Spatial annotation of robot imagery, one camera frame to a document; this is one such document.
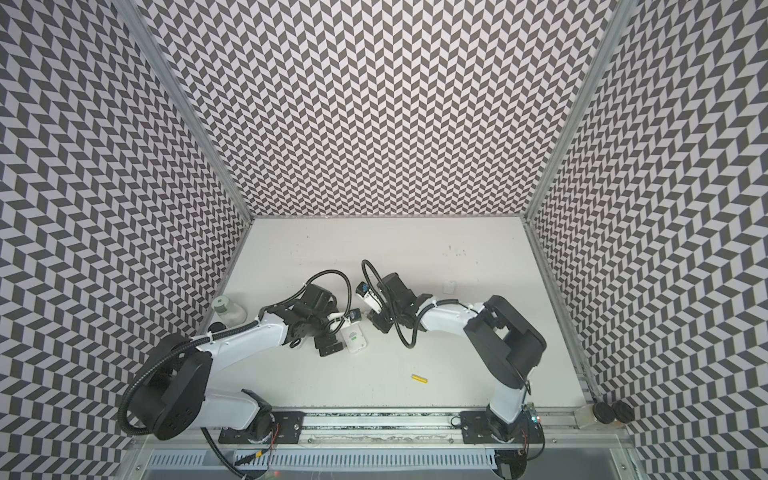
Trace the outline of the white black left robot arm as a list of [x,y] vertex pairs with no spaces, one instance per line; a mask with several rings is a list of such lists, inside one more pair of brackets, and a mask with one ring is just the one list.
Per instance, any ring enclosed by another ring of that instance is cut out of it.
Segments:
[[163,338],[123,394],[119,428],[158,440],[189,429],[225,428],[254,443],[266,441],[276,428],[272,406],[247,388],[216,389],[212,379],[260,352],[334,333],[350,311],[329,290],[307,283],[292,297],[261,308],[248,324],[192,338]]

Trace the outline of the white remote green buttons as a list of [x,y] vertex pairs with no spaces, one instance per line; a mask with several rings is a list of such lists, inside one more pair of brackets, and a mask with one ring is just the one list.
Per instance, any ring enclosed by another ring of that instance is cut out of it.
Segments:
[[353,355],[368,346],[363,330],[358,323],[353,323],[340,330],[346,349]]

